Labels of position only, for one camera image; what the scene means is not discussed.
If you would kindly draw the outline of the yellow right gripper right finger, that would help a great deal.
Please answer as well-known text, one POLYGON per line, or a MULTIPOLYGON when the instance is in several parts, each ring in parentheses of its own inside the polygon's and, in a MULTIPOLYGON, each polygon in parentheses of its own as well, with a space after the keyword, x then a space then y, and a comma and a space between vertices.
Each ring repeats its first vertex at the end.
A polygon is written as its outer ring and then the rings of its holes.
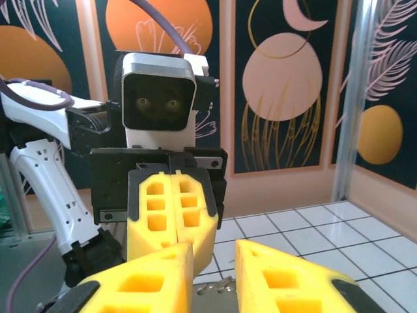
POLYGON ((235 242, 239 312, 383 312, 351 277, 265 245, 235 242))

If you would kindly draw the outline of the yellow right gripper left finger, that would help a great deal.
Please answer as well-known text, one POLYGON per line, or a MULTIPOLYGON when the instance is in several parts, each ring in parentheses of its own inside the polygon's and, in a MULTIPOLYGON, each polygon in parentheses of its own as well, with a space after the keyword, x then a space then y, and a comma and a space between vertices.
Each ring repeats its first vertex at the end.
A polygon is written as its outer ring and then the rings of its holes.
POLYGON ((64 312, 190 312, 194 256, 177 243, 92 275, 63 297, 64 312))

